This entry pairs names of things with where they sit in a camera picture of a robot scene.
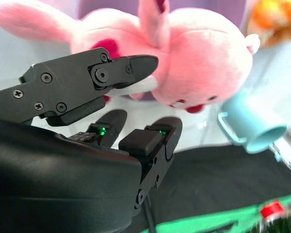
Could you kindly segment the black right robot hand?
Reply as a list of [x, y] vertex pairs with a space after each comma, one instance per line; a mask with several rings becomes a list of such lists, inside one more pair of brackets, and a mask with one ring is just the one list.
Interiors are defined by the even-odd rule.
[[0, 233], [118, 233], [126, 229], [174, 159], [178, 117], [135, 129], [113, 149], [127, 112], [108, 112], [66, 137], [34, 127], [75, 123], [105, 106], [104, 96], [147, 78], [153, 55], [112, 59], [96, 48], [32, 65], [0, 90]]

